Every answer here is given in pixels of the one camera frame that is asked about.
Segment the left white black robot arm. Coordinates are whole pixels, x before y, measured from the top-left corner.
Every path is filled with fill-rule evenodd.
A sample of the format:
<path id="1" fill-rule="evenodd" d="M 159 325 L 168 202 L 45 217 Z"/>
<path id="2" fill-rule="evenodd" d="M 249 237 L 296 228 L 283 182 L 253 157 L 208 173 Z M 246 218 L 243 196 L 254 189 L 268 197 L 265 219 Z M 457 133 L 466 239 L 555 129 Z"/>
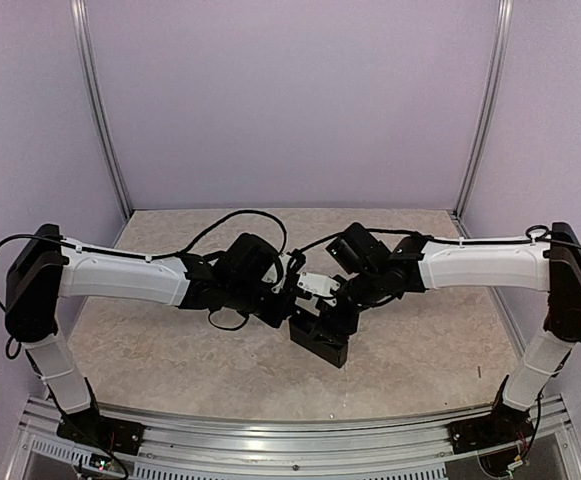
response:
<path id="1" fill-rule="evenodd" d="M 146 254 L 81 243 L 54 224 L 13 235 L 26 245 L 9 268 L 0 297 L 5 327 L 25 350 L 58 407 L 72 414 L 72 430 L 91 445 L 110 434 L 107 418 L 79 371 L 56 319 L 61 298 L 103 297 L 158 303 L 183 310 L 222 309 L 277 328 L 296 297 L 285 285 L 286 265 L 273 246 L 244 233 L 225 251 L 197 255 L 184 249 Z"/>

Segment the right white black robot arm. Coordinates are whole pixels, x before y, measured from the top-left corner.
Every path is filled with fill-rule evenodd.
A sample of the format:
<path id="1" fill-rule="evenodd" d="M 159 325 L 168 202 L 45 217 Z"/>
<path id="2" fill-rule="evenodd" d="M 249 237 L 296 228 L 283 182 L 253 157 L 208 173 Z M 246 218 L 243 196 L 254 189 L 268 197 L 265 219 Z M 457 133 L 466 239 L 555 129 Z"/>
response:
<path id="1" fill-rule="evenodd" d="M 444 239 L 401 232 L 388 248 L 377 230 L 352 224 L 328 246 L 348 274 L 333 304 L 320 301 L 319 320 L 335 335 L 356 333 L 362 312 L 409 293 L 453 287 L 508 287 L 545 292 L 548 311 L 515 370 L 500 387 L 498 408 L 481 433 L 505 442 L 545 385 L 581 343 L 581 244 L 567 223 L 535 225 L 522 237 Z"/>

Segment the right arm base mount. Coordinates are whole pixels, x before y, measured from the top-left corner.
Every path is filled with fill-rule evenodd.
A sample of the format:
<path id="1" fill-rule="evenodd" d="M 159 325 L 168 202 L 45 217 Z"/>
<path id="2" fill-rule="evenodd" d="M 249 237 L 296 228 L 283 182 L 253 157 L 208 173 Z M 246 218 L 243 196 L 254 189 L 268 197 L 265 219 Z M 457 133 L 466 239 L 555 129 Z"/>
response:
<path id="1" fill-rule="evenodd" d="M 529 439 L 535 428 L 528 410 L 522 411 L 503 403 L 503 391 L 508 376 L 502 382 L 492 409 L 486 415 L 457 420 L 447 426 L 454 454 L 487 449 L 509 442 Z"/>

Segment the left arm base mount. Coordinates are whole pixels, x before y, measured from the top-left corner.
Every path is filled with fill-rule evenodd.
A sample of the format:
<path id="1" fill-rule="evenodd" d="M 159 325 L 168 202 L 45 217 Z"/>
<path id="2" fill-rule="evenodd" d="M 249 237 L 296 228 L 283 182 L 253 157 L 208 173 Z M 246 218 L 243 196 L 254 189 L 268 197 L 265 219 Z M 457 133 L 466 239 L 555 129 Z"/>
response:
<path id="1" fill-rule="evenodd" d="M 104 452 L 136 456 L 143 440 L 145 426 L 138 422 L 102 415 L 87 378 L 85 385 L 90 398 L 86 409 L 67 414 L 56 405 L 61 415 L 57 435 Z"/>

